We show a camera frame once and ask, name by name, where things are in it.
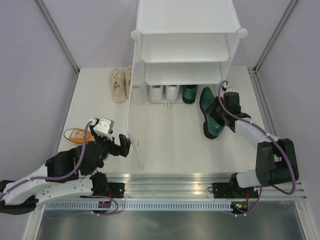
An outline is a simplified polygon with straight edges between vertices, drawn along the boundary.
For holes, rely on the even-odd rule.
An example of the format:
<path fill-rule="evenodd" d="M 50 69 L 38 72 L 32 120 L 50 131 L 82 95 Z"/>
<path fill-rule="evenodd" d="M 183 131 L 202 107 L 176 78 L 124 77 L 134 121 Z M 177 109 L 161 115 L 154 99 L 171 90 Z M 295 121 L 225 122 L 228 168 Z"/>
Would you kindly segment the green pointed shoe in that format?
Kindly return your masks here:
<path fill-rule="evenodd" d="M 204 116 L 203 133 L 206 138 L 214 140 L 225 128 L 225 121 L 218 114 L 220 102 L 209 87 L 205 87 L 200 95 L 199 107 Z"/>
<path fill-rule="evenodd" d="M 196 100 L 198 85 L 183 85 L 182 100 L 185 104 L 193 104 Z"/>

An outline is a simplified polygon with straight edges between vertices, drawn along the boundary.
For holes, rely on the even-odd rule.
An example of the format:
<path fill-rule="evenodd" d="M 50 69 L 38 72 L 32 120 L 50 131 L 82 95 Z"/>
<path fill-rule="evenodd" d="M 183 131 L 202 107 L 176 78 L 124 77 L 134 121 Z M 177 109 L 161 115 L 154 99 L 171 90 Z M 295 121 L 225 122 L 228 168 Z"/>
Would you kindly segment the clear cabinet door panel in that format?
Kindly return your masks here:
<path fill-rule="evenodd" d="M 134 43 L 127 130 L 140 167 L 145 168 L 149 100 L 145 84 L 145 63 L 142 60 L 142 41 Z"/>

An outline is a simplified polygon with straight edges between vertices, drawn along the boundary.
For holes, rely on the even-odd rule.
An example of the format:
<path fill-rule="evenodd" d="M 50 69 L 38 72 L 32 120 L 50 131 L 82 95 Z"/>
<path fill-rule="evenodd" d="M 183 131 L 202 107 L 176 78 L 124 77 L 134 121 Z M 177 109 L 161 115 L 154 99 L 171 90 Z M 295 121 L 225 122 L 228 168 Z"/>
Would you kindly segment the white sneaker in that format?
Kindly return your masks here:
<path fill-rule="evenodd" d="M 179 98 L 180 86 L 179 85 L 166 85 L 165 86 L 165 102 L 164 112 L 167 116 L 168 108 L 171 108 L 170 103 L 175 103 Z"/>
<path fill-rule="evenodd" d="M 152 103 L 159 103 L 163 99 L 163 86 L 150 85 L 149 86 L 149 100 Z"/>

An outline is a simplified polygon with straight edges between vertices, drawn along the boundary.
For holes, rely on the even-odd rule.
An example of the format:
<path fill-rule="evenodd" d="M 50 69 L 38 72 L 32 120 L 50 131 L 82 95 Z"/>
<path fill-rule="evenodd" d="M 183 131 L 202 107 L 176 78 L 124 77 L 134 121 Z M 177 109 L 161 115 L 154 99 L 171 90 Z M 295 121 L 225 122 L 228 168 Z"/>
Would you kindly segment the beige sneaker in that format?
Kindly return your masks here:
<path fill-rule="evenodd" d="M 127 99 L 130 98 L 130 92 L 131 92 L 131 80 L 132 80 L 132 70 L 133 66 L 129 65 L 125 71 L 124 79 L 125 79 L 125 91 L 126 91 L 126 97 Z"/>
<path fill-rule="evenodd" d="M 114 68 L 109 76 L 112 99 L 115 103 L 120 104 L 126 101 L 126 81 L 125 74 L 120 68 Z"/>

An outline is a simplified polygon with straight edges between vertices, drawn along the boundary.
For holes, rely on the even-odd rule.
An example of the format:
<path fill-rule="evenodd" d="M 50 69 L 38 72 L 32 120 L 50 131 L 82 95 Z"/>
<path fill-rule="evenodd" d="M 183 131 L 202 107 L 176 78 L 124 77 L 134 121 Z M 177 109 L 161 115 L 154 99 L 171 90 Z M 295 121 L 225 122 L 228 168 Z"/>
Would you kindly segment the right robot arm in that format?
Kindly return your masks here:
<path fill-rule="evenodd" d="M 296 191 L 299 170 L 295 146 L 289 138 L 278 138 L 255 123 L 241 111 L 237 92 L 216 96 L 207 114 L 233 133 L 240 135 L 256 150 L 255 167 L 233 173 L 227 183 L 228 192 L 235 198 L 247 189 L 272 187 L 285 195 Z"/>

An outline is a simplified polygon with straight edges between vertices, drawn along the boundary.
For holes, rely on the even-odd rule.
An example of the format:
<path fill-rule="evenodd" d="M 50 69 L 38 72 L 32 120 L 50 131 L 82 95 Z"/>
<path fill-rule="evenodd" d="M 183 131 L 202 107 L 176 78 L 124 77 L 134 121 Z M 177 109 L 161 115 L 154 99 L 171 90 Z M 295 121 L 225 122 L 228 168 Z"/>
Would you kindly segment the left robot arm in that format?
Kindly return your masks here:
<path fill-rule="evenodd" d="M 90 138 L 70 150 L 59 152 L 20 180 L 2 180 L 0 212 L 23 215 L 46 203 L 70 197 L 99 197 L 107 203 L 122 198 L 124 183 L 111 183 L 106 174 L 98 171 L 108 156 L 128 156 L 130 139 L 120 134 L 119 140 L 120 144 L 116 144 L 113 137 Z"/>

